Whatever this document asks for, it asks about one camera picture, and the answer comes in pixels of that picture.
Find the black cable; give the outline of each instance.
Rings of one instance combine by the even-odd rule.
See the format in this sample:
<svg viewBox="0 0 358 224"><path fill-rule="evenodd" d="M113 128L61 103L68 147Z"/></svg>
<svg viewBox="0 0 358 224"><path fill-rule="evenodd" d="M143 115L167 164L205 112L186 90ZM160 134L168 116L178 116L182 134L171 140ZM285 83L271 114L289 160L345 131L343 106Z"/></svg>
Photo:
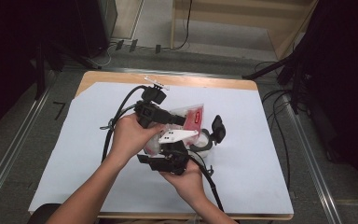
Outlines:
<svg viewBox="0 0 358 224"><path fill-rule="evenodd" d="M192 151L192 150L189 150L189 151L191 151L192 153L196 154L200 158L200 160L202 161L202 164L203 164L203 166L204 166L204 168L206 170L207 168L206 168L206 165L205 165L205 161L202 159L202 156L200 156L200 154L195 152L195 151Z"/></svg>
<svg viewBox="0 0 358 224"><path fill-rule="evenodd" d="M127 111L129 111L129 110L131 110L131 109L133 109L133 108L135 108L135 105L130 105L129 107L123 109L123 110L121 111L119 117L121 118L121 116L123 116L125 113L127 113Z"/></svg>
<svg viewBox="0 0 358 224"><path fill-rule="evenodd" d="M258 63L258 64L257 64L257 65L255 65L255 67L254 67L255 72L257 72L256 68L257 68L260 64L263 64L263 63L276 63L276 62L271 61L271 62L262 62L262 63Z"/></svg>
<svg viewBox="0 0 358 224"><path fill-rule="evenodd" d="M188 15L187 15L187 25L186 25L186 38L185 38L185 41L183 42L183 44L177 48L173 48L171 50L179 50L181 49L185 43L187 42L188 40L188 25L190 23L190 14L191 14L191 7L193 6L193 0L190 0L190 7L188 8Z"/></svg>
<svg viewBox="0 0 358 224"><path fill-rule="evenodd" d="M289 151L287 149L287 145L286 145L286 140L284 138L284 135L283 135L283 132L282 132L282 128L281 128L281 125L279 123L279 121L277 120L276 118L276 111L275 111L275 105L276 103L279 101L279 99L281 97L283 97L287 92L284 92L284 93L281 93L274 101L273 105L272 105L272 110L273 110L273 113L274 113L274 119L276 120L277 122L277 126L278 126L278 129L279 129L279 132L281 133L281 137L282 137L282 141L283 141L283 146L284 146L284 150L285 150L285 154L286 154L286 168L287 168L287 182L286 182L286 187L287 189L289 190L290 189L290 161L289 161Z"/></svg>
<svg viewBox="0 0 358 224"><path fill-rule="evenodd" d="M275 94L278 93L278 92L282 92L282 91L283 91L283 92L289 92L289 91L291 91L291 90L270 91L270 92L266 93L266 95L264 95L263 99L261 100L261 104L264 104L264 102L266 102L266 100L267 100L269 97L275 95Z"/></svg>
<svg viewBox="0 0 358 224"><path fill-rule="evenodd" d="M130 92L127 94L127 96L126 96L126 98L124 99L124 101L121 103L120 107L118 108L115 117L112 118L112 119L109 121L109 131L108 131L107 134L106 134L105 143L104 143L104 146L103 146L103 158L102 158L101 162L103 162L104 159L106 158L107 149L109 148L110 138L112 137L113 130L115 129L115 125L116 125L118 119L120 118L120 115L122 115L122 114L121 114L121 112L122 112L121 110L123 109L124 104L126 104L127 101L129 100L129 98L132 96L132 94L133 94L134 92L136 92L137 90L139 90L139 89L144 89L144 90L145 90L145 89L146 89L146 86L137 86L137 87L135 87L132 91L130 91Z"/></svg>
<svg viewBox="0 0 358 224"><path fill-rule="evenodd" d="M211 186L212 194L213 194L213 196L214 196L214 199L216 200L217 206L219 207L219 209L220 209L222 212L225 212L225 210L223 209L223 205L222 205L222 203L220 202L219 195L217 194L216 185L215 185L214 182L212 181L212 178L211 178L211 176L208 174L208 171L207 171L194 157L189 156L189 155L188 155L188 157L189 157L193 162L195 162L195 163L199 166L199 168L200 168L202 174L205 176L205 178L208 180L209 185Z"/></svg>
<svg viewBox="0 0 358 224"><path fill-rule="evenodd" d="M288 106L290 104L290 102L283 102L283 103L281 103L280 105L278 105L277 106L277 108L279 108L279 107L281 107L281 106ZM281 109L280 111L278 111L278 113L277 113L277 115L279 114L279 113L281 113L282 111L284 110L284 108L283 109ZM274 115L274 113L270 113L269 114L269 116L267 117L267 122L269 121L269 119L272 117Z"/></svg>

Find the black wire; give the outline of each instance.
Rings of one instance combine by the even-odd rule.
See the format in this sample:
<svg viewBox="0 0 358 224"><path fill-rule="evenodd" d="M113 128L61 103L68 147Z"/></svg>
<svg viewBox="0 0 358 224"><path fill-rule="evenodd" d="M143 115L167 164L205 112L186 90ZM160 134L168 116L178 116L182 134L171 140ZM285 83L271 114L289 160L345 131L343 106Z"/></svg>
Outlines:
<svg viewBox="0 0 358 224"><path fill-rule="evenodd" d="M287 168L287 182L286 182L286 187L287 189L289 190L290 189L290 161L289 161L289 152L288 152L288 149L287 149L287 145L286 145L286 140L284 138L284 135L283 135L283 132L282 132L282 128L281 128L281 125L279 123L279 121L277 120L276 118L276 111L275 111L275 105L276 103L279 101L279 99L281 97L283 97L287 92L284 92L284 93L281 93L281 95L279 95L273 105L272 105L272 110L273 110L273 113L274 113L274 119L276 120L277 122L277 126L278 126L278 129L279 129L279 132L281 133L281 137L282 137L282 141L283 141L283 146L284 146L284 151L285 151L285 154L286 154L286 168Z"/></svg>
<svg viewBox="0 0 358 224"><path fill-rule="evenodd" d="M205 165L205 161L202 159L202 156L200 156L200 154L195 152L195 151L192 151L192 150L189 150L189 151L191 151L192 153L196 154L200 158L200 160L202 161L202 164L203 164L204 168L207 169L206 165Z"/></svg>
<svg viewBox="0 0 358 224"><path fill-rule="evenodd" d="M280 105L278 105L277 107L275 107L275 108L277 109L277 108L281 107L281 105L284 105L284 104L286 104L286 106L284 106L280 111L278 111L278 112L275 114L274 118L272 119L271 125L269 126L269 130L270 130L270 131L271 131L272 128L274 127L274 122L275 122L275 120L277 119L276 116L279 115L288 105L290 105L290 102L283 102L283 103L281 103Z"/></svg>
<svg viewBox="0 0 358 224"><path fill-rule="evenodd" d="M281 106L283 106L283 105L285 105L285 106L284 106L280 111L278 111L277 115L278 115L279 113L281 113L286 106L290 105L290 102L283 102L283 103L281 103L280 105L278 105L276 108L279 108L279 107L281 107ZM273 115L274 115L273 112L270 113L269 116L267 117L267 121L269 121L269 119L270 119Z"/></svg>
<svg viewBox="0 0 358 224"><path fill-rule="evenodd" d="M188 15L187 15L187 25L186 25L186 38L185 38L185 41L183 42L183 44L177 48L173 48L172 50L179 50L181 49L185 43L187 42L188 40L188 25L190 23L190 14L191 14L191 6L193 5L193 0L190 0L190 7L188 8Z"/></svg>
<svg viewBox="0 0 358 224"><path fill-rule="evenodd" d="M129 110L131 110L131 109L133 109L133 108L135 108L135 105L130 105L129 107L123 109L123 110L120 112L120 115L119 115L119 116L120 116L120 117L123 116L125 113L127 113L127 111L129 111Z"/></svg>
<svg viewBox="0 0 358 224"><path fill-rule="evenodd" d="M262 63L258 63L258 64L257 64L257 65L255 65L255 67L254 67L255 72L257 72L256 68L258 67L258 65L263 64L263 63L276 63L276 62L271 61L271 62L262 62Z"/></svg>
<svg viewBox="0 0 358 224"><path fill-rule="evenodd" d="M220 198L219 198L219 195L217 194L217 190L216 190L216 185L214 184L214 182L212 181L212 178L211 176L208 174L208 171L194 158L194 157L191 157L188 155L188 157L193 161L195 162L202 174L205 176L205 178L208 180L208 183L209 185L211 186L211 190L212 190L212 194L214 196L214 199L216 200L216 203L217 203L217 206L219 207L219 209L222 211L222 212L225 212L225 210L223 209L223 205L222 203L220 202Z"/></svg>
<svg viewBox="0 0 358 224"><path fill-rule="evenodd" d="M105 143L104 143L104 146L103 146L103 158L102 158L101 162L103 162L104 159L106 158L107 149L109 148L110 138L112 137L113 130L115 129L115 125L116 125L118 119L120 118L120 115L122 115L122 114L121 114L121 110L123 109L124 104L126 104L127 101L129 100L129 98L132 96L132 94L133 94L134 92L136 92L137 90L139 90L139 89L144 89L144 90L145 90L145 89L146 89L146 86L137 86L137 87L135 87L132 91L130 91L130 92L127 94L126 98L125 98L125 99L123 100L123 102L121 103L120 107L118 108L115 117L114 117L113 119L111 119L111 122L109 123L109 124L110 124L110 129L109 129L109 131L108 131L107 134L106 134Z"/></svg>
<svg viewBox="0 0 358 224"><path fill-rule="evenodd" d="M278 90L278 91L270 91L268 93L266 93L266 95L264 95L263 99L261 100L261 104L264 104L264 102L266 102L266 100L271 97L272 95L275 95L278 92L289 92L291 90Z"/></svg>
<svg viewBox="0 0 358 224"><path fill-rule="evenodd" d="M186 38L185 38L185 41L183 42L183 44L181 46L173 48L173 49L171 49L171 48L161 48L161 50L179 50L187 43L188 34L189 34L188 26L190 24L190 15L191 15L191 7L192 6L193 6L193 0L190 0L190 7L188 8L188 15L187 15ZM114 46L115 44L117 44L117 42L111 42L111 43L114 43L114 44L110 45L109 47ZM155 49L155 48L150 48L150 47L138 47L138 46L136 48L138 48L138 49Z"/></svg>

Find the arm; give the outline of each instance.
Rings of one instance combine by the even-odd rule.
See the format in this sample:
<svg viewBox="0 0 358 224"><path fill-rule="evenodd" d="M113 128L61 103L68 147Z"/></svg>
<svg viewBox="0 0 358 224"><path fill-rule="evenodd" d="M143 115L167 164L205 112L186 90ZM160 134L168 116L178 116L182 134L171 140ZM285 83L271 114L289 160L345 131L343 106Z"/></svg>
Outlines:
<svg viewBox="0 0 358 224"><path fill-rule="evenodd" d="M156 125L150 129L143 129L138 124L135 114L120 119L106 159L95 173L57 209L48 223L92 223L98 216L118 173L162 128L163 125Z"/></svg>
<svg viewBox="0 0 358 224"><path fill-rule="evenodd" d="M202 186L202 173L195 162L189 161L182 175L160 174L207 223L237 223L208 200Z"/></svg>

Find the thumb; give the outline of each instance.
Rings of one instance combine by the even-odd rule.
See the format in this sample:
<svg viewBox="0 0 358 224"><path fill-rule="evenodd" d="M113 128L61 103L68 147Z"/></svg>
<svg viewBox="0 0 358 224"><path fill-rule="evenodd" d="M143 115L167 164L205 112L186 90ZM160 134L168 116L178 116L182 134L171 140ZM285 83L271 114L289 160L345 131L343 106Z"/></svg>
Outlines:
<svg viewBox="0 0 358 224"><path fill-rule="evenodd" d="M164 130L165 124L156 124L153 127L147 128L147 131L150 133L151 136L155 135L156 133L161 132Z"/></svg>

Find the metal frame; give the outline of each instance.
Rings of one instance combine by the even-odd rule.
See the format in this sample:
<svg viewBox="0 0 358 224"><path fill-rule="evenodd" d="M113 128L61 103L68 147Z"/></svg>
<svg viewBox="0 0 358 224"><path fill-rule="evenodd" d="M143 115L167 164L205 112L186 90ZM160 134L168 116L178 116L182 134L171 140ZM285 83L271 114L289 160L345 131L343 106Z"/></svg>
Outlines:
<svg viewBox="0 0 358 224"><path fill-rule="evenodd" d="M285 102L289 102L287 96L283 96L283 100ZM327 220L331 224L342 223L336 203L334 202L333 196L324 181L324 176L322 175L318 162L313 155L312 147L302 127L301 121L290 106L286 110L290 120L292 121L293 127L296 130L298 140L303 148L304 159L310 169L310 176L312 177L313 184L318 191L319 199L321 200Z"/></svg>

